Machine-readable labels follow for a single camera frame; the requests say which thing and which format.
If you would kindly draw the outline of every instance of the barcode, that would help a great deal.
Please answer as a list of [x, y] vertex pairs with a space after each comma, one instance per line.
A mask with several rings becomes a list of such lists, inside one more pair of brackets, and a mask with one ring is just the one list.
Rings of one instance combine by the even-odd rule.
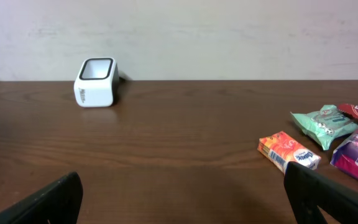
[[283, 158], [281, 158], [280, 155], [278, 155], [277, 153], [275, 153], [272, 149], [270, 150], [268, 156], [269, 156], [270, 158], [272, 158], [273, 161], [278, 162], [278, 163], [281, 165], [281, 167], [284, 167], [285, 160], [284, 160]]

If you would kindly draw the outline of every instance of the teal packet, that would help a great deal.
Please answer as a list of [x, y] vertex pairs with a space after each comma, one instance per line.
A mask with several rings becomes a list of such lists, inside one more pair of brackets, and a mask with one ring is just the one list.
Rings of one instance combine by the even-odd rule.
[[308, 114], [291, 115], [303, 133], [314, 139], [324, 151], [329, 149], [334, 139], [350, 134], [358, 128], [358, 125], [339, 112], [335, 105], [324, 105], [320, 111]]

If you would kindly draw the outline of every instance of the wooden table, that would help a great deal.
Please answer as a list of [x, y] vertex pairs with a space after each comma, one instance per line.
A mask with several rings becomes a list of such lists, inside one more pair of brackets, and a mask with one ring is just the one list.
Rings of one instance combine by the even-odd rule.
[[78, 223], [294, 223], [283, 174], [256, 150], [285, 131], [318, 172], [358, 191], [290, 111], [358, 104], [358, 81], [127, 82], [120, 102], [80, 108], [72, 82], [0, 83], [0, 211], [71, 170]]

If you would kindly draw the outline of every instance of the black object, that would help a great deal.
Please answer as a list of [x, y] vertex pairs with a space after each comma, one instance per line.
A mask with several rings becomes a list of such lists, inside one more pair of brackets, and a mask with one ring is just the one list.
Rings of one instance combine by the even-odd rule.
[[318, 206], [340, 223], [358, 223], [358, 193], [303, 165], [288, 163], [284, 187], [299, 224], [327, 223]]
[[0, 224], [75, 224], [83, 189], [76, 172], [69, 173], [0, 213]]

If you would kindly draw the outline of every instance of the brand logo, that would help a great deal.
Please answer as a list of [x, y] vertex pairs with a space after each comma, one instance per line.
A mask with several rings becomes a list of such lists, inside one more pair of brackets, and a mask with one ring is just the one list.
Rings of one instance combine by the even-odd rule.
[[297, 160], [304, 160], [304, 159], [311, 158], [311, 157], [313, 157], [313, 154], [312, 154], [311, 152], [308, 152], [308, 153], [306, 153], [306, 154], [303, 155], [303, 156], [301, 156], [301, 155], [295, 156], [295, 158], [296, 158]]
[[82, 103], [85, 102], [85, 90], [84, 89], [81, 89], [81, 88], [78, 88], [80, 90], [80, 96], [81, 96], [81, 101]]

